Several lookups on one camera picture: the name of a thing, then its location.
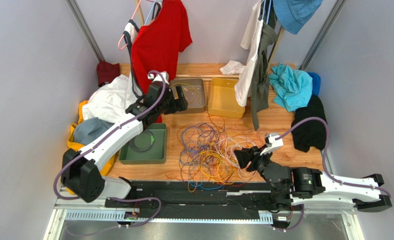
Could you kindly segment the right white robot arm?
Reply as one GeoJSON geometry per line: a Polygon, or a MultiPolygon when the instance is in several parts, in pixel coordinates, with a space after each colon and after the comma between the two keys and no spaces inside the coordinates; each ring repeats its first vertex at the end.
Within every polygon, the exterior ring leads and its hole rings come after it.
{"type": "Polygon", "coordinates": [[[330,177],[327,172],[308,167],[289,167],[271,160],[263,147],[235,149],[238,165],[257,172],[267,183],[267,203],[275,211],[300,207],[351,207],[377,213],[391,208],[390,196],[381,190],[380,174],[364,178],[330,177]]]}

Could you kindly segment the grey metal tray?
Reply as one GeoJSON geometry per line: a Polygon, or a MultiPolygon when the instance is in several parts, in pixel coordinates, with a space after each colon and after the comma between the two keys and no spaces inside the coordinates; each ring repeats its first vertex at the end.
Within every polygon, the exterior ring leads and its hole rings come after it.
{"type": "Polygon", "coordinates": [[[198,114],[206,110],[206,95],[204,81],[201,78],[174,79],[170,81],[170,87],[177,96],[175,86],[181,85],[185,99],[188,102],[186,111],[176,114],[198,114]]]}

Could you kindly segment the white grey trimmed tank top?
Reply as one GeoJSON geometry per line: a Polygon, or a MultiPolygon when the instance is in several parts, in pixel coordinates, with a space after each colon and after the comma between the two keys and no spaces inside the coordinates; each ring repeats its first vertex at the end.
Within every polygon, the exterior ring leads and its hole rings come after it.
{"type": "Polygon", "coordinates": [[[130,77],[132,80],[132,92],[138,100],[141,100],[143,98],[144,93],[138,83],[138,78],[136,76],[136,72],[135,72],[135,68],[134,68],[134,64],[133,64],[133,60],[132,60],[132,56],[133,56],[132,55],[132,47],[126,47],[128,53],[129,53],[129,59],[130,59],[130,77]]]}

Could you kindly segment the yellow plastic tray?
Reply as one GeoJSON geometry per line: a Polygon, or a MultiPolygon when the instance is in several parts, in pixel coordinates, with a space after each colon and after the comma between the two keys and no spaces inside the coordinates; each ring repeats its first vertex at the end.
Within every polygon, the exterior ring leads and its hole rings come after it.
{"type": "Polygon", "coordinates": [[[245,107],[238,104],[235,96],[237,82],[235,79],[212,78],[207,105],[209,115],[235,119],[243,118],[245,107]]]}

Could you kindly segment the green plastic tray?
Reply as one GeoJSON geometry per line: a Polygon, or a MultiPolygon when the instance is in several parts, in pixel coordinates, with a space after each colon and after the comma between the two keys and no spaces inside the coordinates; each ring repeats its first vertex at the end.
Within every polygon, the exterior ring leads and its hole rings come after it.
{"type": "Polygon", "coordinates": [[[167,155],[167,126],[154,123],[124,145],[118,160],[124,165],[164,164],[167,155]]]}

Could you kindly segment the black cloth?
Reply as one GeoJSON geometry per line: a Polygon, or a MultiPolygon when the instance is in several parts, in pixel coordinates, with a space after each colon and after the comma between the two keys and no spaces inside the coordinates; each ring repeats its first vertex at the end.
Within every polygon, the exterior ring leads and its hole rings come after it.
{"type": "MultiPolygon", "coordinates": [[[[302,120],[310,117],[317,117],[327,122],[324,106],[321,99],[317,95],[312,95],[307,107],[296,109],[294,120],[291,124],[293,127],[302,120]]],[[[326,145],[326,129],[324,124],[318,120],[309,120],[302,123],[292,132],[294,148],[307,153],[311,147],[318,150],[324,150],[326,145]]]]}

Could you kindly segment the white cloth pile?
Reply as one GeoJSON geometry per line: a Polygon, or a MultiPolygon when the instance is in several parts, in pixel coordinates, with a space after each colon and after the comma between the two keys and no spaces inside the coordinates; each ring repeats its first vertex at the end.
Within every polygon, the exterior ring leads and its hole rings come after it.
{"type": "Polygon", "coordinates": [[[84,120],[98,118],[114,124],[125,114],[125,110],[139,97],[143,91],[131,76],[121,74],[111,83],[103,85],[95,91],[88,102],[81,107],[84,120]]]}

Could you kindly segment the white crumpled cloth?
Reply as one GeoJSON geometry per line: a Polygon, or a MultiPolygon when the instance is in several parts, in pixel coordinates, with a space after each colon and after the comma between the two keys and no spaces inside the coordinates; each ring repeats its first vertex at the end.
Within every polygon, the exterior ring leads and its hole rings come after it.
{"type": "Polygon", "coordinates": [[[230,60],[219,70],[223,75],[240,75],[243,73],[245,67],[246,66],[239,61],[230,60]]]}

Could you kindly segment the dark red cloth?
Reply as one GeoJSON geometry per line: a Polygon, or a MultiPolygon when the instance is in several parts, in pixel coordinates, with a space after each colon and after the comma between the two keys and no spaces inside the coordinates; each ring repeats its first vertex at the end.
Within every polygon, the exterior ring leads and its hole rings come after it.
{"type": "Polygon", "coordinates": [[[111,64],[106,61],[100,61],[96,66],[98,87],[111,83],[121,74],[120,64],[111,64]]]}

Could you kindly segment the turquoise cloth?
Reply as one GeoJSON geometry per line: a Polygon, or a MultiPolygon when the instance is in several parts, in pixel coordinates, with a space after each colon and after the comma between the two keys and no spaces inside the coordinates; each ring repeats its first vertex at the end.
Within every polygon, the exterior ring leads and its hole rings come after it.
{"type": "Polygon", "coordinates": [[[288,112],[305,108],[312,96],[313,78],[303,70],[282,63],[272,66],[271,71],[269,84],[276,93],[273,102],[288,112]]]}

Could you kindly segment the grey blue cloth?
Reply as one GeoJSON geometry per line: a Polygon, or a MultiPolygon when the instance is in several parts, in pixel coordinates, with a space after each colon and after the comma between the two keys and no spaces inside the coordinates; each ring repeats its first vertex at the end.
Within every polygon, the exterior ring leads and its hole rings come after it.
{"type": "Polygon", "coordinates": [[[112,126],[113,123],[106,122],[97,117],[84,120],[73,130],[73,142],[86,146],[99,138],[112,126]]]}

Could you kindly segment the white hanging shirt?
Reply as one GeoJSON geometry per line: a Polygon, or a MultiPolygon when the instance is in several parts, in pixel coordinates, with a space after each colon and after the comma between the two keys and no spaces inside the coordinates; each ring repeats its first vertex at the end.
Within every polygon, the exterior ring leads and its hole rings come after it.
{"type": "Polygon", "coordinates": [[[234,86],[235,98],[241,107],[245,107],[247,105],[252,77],[258,60],[258,48],[261,41],[263,26],[262,21],[260,20],[261,5],[261,0],[258,0],[253,6],[240,43],[240,46],[243,49],[249,50],[246,65],[244,66],[242,73],[239,75],[238,82],[234,86]]]}

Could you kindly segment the dark blue cloth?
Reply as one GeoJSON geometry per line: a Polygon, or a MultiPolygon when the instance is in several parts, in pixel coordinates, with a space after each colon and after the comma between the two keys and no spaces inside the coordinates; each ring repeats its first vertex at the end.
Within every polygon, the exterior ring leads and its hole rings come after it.
{"type": "Polygon", "coordinates": [[[321,90],[321,77],[315,72],[307,72],[312,78],[312,94],[318,96],[321,90]]]}

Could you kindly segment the blue hanging hat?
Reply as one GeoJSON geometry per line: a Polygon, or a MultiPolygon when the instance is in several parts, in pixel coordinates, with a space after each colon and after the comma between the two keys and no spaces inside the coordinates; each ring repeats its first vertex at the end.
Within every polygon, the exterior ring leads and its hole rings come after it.
{"type": "Polygon", "coordinates": [[[282,27],[297,35],[312,18],[323,0],[273,0],[276,17],[282,27]]]}

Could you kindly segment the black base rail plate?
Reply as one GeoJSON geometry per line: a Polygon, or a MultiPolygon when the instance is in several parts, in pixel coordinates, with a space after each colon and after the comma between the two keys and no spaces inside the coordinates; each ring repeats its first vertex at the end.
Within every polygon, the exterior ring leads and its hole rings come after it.
{"type": "Polygon", "coordinates": [[[302,212],[300,205],[276,208],[270,197],[264,182],[220,187],[209,183],[189,189],[179,181],[133,181],[127,202],[106,199],[104,205],[130,208],[143,218],[156,214],[157,219],[168,220],[257,220],[261,211],[286,216],[302,212]]]}

